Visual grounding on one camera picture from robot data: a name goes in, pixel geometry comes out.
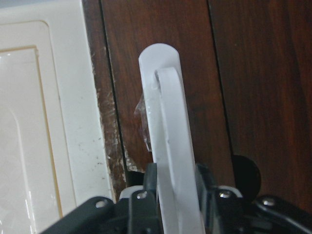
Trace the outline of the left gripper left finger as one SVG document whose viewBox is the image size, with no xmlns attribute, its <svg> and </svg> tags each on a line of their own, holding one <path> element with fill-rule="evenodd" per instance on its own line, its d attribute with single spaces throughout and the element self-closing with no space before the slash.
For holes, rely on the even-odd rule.
<svg viewBox="0 0 312 234">
<path fill-rule="evenodd" d="M 159 234 L 157 165 L 150 163 L 142 189 L 117 203 L 93 197 L 43 231 L 45 234 Z"/>
</svg>

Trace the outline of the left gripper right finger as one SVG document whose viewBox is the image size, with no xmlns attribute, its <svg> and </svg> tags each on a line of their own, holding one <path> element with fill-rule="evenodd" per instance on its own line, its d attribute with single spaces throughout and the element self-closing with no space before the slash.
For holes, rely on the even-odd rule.
<svg viewBox="0 0 312 234">
<path fill-rule="evenodd" d="M 195 166 L 199 210 L 210 234 L 310 234 L 312 215 L 273 195 L 247 201 L 235 187 L 218 186 L 207 166 Z"/>
</svg>

